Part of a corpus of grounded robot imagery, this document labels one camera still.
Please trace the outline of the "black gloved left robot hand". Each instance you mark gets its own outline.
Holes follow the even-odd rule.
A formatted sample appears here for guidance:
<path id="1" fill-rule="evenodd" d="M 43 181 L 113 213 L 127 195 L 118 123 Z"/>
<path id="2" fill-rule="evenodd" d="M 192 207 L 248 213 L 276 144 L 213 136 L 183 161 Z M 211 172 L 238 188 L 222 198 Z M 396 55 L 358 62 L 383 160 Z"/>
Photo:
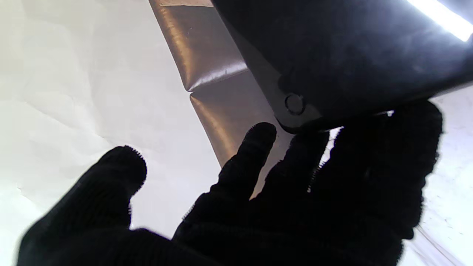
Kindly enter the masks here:
<path id="1" fill-rule="evenodd" d="M 274 125 L 258 123 L 172 239 L 130 229 L 147 167 L 138 151 L 117 146 L 29 228 L 16 264 L 395 266 L 420 222 L 442 124 L 427 100 L 350 122 L 323 166 L 329 133 L 296 135 L 251 198 L 276 139 Z"/>

